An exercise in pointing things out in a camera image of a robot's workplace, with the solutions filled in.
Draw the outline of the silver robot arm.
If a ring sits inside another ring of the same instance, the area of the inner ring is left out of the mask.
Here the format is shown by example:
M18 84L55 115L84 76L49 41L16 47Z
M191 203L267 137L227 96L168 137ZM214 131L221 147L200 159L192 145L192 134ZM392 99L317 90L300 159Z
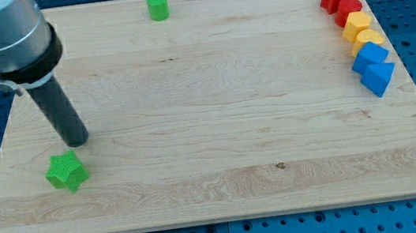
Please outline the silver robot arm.
M0 91L27 91L59 137L74 148L89 136L54 77L62 51L36 0L0 0Z

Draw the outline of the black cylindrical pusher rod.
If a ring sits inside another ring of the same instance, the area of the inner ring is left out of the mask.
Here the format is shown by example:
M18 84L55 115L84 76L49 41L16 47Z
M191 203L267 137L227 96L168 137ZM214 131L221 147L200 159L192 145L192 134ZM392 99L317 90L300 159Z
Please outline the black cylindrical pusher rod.
M66 145L74 148L87 142L89 133L85 124L54 77L29 88L28 94Z

